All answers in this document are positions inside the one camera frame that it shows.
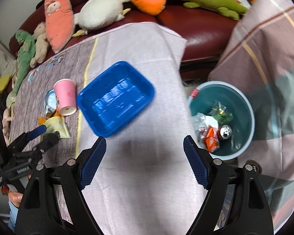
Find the person left hand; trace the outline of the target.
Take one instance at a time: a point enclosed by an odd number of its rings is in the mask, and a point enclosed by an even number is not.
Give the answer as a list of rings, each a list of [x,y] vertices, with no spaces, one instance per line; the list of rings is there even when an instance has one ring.
[[[9,204],[13,205],[15,208],[19,208],[21,201],[22,201],[23,194],[19,192],[9,192],[8,199]]]

